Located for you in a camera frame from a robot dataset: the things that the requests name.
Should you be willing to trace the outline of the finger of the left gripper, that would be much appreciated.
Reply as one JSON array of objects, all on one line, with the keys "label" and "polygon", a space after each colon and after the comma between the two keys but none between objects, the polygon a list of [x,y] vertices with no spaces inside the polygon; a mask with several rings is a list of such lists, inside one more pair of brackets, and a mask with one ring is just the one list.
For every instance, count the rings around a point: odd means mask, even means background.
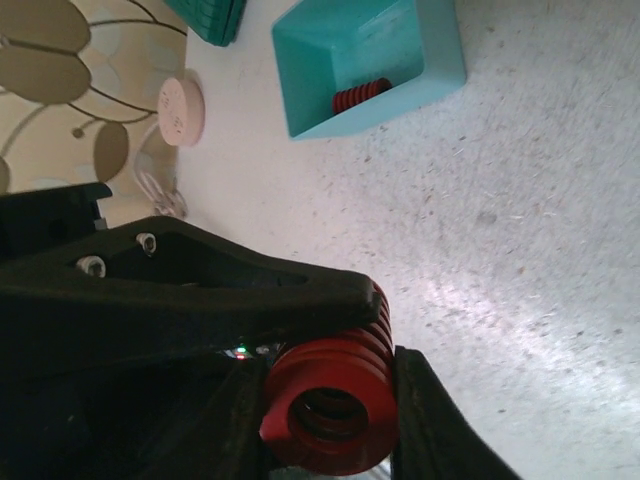
[{"label": "finger of the left gripper", "polygon": [[1,376],[199,356],[374,322],[363,274],[265,256],[169,217],[55,219],[1,245]]}]

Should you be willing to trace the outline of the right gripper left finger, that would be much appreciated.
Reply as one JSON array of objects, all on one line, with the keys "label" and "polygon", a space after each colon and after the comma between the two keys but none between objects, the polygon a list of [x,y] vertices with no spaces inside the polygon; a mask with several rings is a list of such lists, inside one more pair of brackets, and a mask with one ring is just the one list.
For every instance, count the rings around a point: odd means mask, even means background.
[{"label": "right gripper left finger", "polygon": [[268,371],[264,360],[238,360],[186,439],[164,459],[166,479],[266,479],[258,430]]}]

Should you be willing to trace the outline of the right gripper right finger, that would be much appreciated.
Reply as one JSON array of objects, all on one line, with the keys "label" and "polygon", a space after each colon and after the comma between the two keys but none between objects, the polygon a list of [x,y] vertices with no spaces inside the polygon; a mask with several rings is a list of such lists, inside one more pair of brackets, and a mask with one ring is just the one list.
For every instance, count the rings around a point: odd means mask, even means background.
[{"label": "right gripper right finger", "polygon": [[521,477],[473,430],[418,350],[395,349],[399,441],[394,479],[475,480]]}]

